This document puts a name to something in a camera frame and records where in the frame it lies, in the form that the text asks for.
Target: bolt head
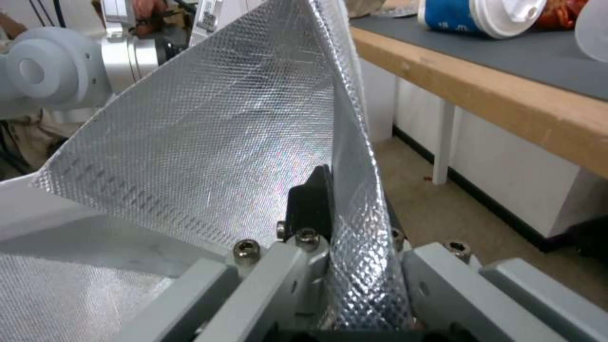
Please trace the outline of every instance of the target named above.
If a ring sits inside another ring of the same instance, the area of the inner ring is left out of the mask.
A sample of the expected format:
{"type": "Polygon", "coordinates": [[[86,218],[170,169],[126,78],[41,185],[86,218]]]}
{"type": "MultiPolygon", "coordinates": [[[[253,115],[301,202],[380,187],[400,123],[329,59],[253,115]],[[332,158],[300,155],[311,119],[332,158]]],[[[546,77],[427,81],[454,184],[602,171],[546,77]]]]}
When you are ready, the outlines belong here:
{"type": "Polygon", "coordinates": [[[403,232],[393,227],[390,230],[391,236],[393,237],[393,247],[397,252],[401,252],[403,250],[403,243],[406,241],[406,236],[403,232]]]}
{"type": "Polygon", "coordinates": [[[260,260],[260,245],[252,239],[240,240],[232,248],[232,255],[239,265],[253,265],[260,260]]]}
{"type": "Polygon", "coordinates": [[[277,222],[277,239],[285,241],[285,221],[277,222]]]}
{"type": "Polygon", "coordinates": [[[443,243],[443,246],[460,260],[469,263],[471,260],[471,247],[466,242],[451,240],[443,243]]]}
{"type": "Polygon", "coordinates": [[[295,245],[307,252],[316,250],[319,242],[319,234],[313,228],[302,228],[295,232],[295,245]]]}

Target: metal cylinder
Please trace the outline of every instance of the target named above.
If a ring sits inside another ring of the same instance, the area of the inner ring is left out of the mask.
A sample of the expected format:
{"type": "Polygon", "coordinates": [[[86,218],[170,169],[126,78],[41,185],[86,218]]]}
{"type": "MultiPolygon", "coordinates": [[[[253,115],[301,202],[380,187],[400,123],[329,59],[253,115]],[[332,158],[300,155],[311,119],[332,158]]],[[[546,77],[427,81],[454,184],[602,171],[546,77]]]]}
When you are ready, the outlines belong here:
{"type": "Polygon", "coordinates": [[[260,260],[260,245],[252,239],[240,240],[232,248],[232,255],[238,265],[253,265],[260,260]]]}
{"type": "Polygon", "coordinates": [[[285,221],[277,222],[277,240],[285,241],[285,221]]]}
{"type": "Polygon", "coordinates": [[[471,260],[471,247],[466,242],[450,240],[444,242],[443,246],[460,260],[466,263],[469,263],[471,260]]]}
{"type": "Polygon", "coordinates": [[[390,232],[393,237],[393,247],[395,248],[395,251],[401,252],[403,250],[403,243],[406,241],[406,235],[403,234],[401,229],[395,227],[393,227],[390,232]]]}
{"type": "Polygon", "coordinates": [[[154,39],[139,39],[133,43],[135,64],[139,79],[156,70],[159,66],[154,39]]]}
{"type": "Polygon", "coordinates": [[[131,56],[134,56],[132,49],[127,38],[119,41],[102,39],[103,64],[115,94],[120,94],[136,81],[131,70],[131,56]]]}
{"type": "Polygon", "coordinates": [[[295,232],[295,245],[312,252],[319,247],[319,234],[313,228],[302,228],[295,232]]]}

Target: reflective foil sheet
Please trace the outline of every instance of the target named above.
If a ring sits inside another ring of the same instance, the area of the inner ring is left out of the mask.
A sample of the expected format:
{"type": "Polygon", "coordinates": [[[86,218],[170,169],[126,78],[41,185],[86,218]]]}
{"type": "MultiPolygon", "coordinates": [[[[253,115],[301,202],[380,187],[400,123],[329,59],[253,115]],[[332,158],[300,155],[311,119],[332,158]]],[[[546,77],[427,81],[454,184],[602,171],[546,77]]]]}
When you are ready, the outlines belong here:
{"type": "Polygon", "coordinates": [[[336,208],[321,325],[406,327],[360,74],[343,3],[270,0],[118,96],[33,184],[225,254],[243,238],[269,246],[288,190],[329,164],[336,208]]]}
{"type": "Polygon", "coordinates": [[[0,341],[109,341],[173,282],[0,254],[0,341]]]}

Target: white plastic container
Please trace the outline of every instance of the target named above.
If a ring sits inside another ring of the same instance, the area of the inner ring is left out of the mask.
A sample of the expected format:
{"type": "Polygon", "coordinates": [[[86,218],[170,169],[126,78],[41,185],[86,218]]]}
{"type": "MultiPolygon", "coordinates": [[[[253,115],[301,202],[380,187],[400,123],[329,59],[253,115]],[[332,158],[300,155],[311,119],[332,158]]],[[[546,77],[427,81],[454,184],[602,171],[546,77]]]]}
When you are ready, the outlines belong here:
{"type": "Polygon", "coordinates": [[[608,62],[608,1],[590,0],[576,20],[576,43],[589,57],[608,62]]]}
{"type": "Polygon", "coordinates": [[[547,0],[420,0],[418,21],[434,30],[514,37],[534,24],[547,0]]]}

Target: white table leg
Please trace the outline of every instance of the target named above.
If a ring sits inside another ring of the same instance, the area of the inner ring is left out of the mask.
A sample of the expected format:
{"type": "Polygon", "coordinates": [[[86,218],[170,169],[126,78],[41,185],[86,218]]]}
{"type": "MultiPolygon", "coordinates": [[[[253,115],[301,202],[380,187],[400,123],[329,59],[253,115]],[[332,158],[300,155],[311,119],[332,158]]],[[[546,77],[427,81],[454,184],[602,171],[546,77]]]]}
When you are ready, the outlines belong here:
{"type": "Polygon", "coordinates": [[[437,150],[435,151],[435,163],[433,165],[433,183],[435,185],[445,184],[447,181],[447,167],[450,160],[450,145],[452,144],[452,128],[454,126],[453,103],[441,99],[441,118],[439,120],[439,135],[437,150]]]}

